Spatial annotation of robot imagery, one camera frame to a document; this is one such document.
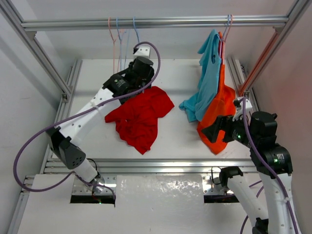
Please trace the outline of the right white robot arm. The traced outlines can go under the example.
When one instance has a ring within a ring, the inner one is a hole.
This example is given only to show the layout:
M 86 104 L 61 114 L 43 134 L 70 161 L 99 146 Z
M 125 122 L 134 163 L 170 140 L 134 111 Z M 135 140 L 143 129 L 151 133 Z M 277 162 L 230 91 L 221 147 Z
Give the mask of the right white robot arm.
M 201 130 L 215 143 L 220 131 L 223 141 L 238 141 L 250 149 L 265 192 L 266 206 L 250 189 L 244 174 L 237 166 L 222 168 L 219 181 L 223 188 L 234 193 L 242 205 L 254 234 L 299 234 L 301 232 L 294 213 L 292 198 L 293 166 L 288 150 L 276 143 L 276 114 L 254 112 L 250 123 L 244 118 L 218 116 L 215 122 Z

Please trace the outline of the red t shirt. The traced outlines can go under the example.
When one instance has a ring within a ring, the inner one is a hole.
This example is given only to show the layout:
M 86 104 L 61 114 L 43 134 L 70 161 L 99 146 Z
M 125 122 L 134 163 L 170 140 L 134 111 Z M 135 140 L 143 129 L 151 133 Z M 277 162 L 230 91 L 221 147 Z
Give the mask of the red t shirt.
M 120 139 L 143 155 L 157 138 L 158 119 L 173 108 L 167 93 L 153 86 L 111 111 L 105 116 L 105 122 L 114 122 Z

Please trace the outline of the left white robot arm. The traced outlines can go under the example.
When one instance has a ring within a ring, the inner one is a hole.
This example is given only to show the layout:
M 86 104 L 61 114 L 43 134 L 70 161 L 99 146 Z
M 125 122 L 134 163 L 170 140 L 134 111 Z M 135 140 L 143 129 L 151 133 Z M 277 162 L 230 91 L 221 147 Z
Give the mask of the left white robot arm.
M 77 112 L 77 118 L 63 122 L 46 131 L 50 148 L 67 169 L 74 171 L 84 181 L 91 183 L 99 177 L 98 171 L 87 160 L 79 147 L 88 133 L 114 108 L 137 94 L 154 76 L 153 62 L 137 56 L 128 68 L 113 74 Z

